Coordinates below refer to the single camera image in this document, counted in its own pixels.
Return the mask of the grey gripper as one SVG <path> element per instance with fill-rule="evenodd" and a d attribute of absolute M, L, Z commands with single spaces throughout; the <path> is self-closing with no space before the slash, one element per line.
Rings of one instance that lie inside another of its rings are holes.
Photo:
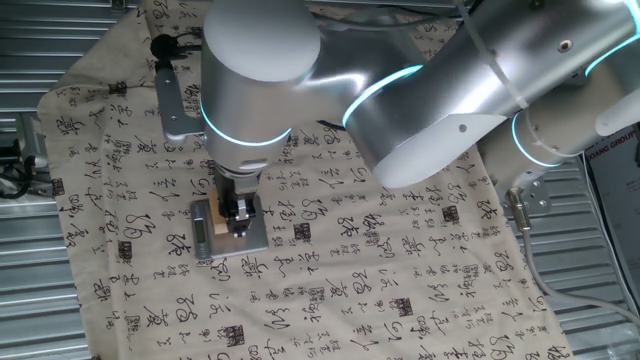
<path fill-rule="evenodd" d="M 259 177 L 259 171 L 234 172 L 223 166 L 214 167 L 218 211 L 235 237 L 244 237 L 256 217 L 254 200 Z"/>

